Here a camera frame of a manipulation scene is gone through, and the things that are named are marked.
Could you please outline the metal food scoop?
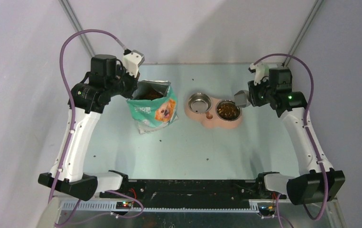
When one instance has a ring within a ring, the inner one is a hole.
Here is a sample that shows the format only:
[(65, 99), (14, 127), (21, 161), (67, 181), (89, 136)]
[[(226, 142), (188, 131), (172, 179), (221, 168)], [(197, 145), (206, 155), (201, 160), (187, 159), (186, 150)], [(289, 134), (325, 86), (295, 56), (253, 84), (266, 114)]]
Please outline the metal food scoop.
[(234, 95), (234, 103), (239, 108), (245, 108), (251, 105), (249, 101), (249, 91), (240, 90)]

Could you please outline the green pet food bag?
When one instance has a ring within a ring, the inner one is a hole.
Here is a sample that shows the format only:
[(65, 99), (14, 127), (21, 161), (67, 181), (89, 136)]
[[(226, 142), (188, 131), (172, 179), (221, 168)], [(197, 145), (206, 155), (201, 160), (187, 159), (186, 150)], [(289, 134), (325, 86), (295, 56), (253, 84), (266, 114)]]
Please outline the green pet food bag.
[(139, 134), (161, 130), (178, 120), (178, 99), (169, 81), (142, 80), (127, 100)]

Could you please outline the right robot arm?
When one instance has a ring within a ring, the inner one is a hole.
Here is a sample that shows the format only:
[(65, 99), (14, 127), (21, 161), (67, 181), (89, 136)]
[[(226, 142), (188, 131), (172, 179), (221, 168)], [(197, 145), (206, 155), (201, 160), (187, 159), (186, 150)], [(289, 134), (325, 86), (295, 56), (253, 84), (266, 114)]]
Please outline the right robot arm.
[(274, 192), (286, 195), (292, 204), (304, 205), (331, 201), (345, 182), (343, 171), (337, 171), (323, 152), (312, 127), (308, 103), (302, 92), (292, 90), (292, 74), (288, 68), (272, 68), (269, 72), (249, 67), (255, 79), (248, 82), (248, 101), (254, 107), (269, 104), (284, 124), (298, 161), (299, 176), (279, 172), (258, 175), (262, 182), (255, 186), (263, 199)]

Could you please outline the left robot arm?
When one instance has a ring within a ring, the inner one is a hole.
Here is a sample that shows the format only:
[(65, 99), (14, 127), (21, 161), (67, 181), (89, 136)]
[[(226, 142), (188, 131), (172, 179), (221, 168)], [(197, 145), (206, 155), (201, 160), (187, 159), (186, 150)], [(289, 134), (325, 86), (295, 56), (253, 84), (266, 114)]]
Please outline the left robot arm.
[(132, 98), (137, 89), (139, 67), (144, 55), (126, 50), (122, 60), (112, 55), (95, 55), (91, 69), (70, 92), (68, 122), (57, 159), (49, 172), (38, 177), (38, 183), (82, 201), (95, 193), (111, 190), (124, 198), (130, 186), (116, 171), (86, 174), (85, 155), (94, 128), (111, 98)]

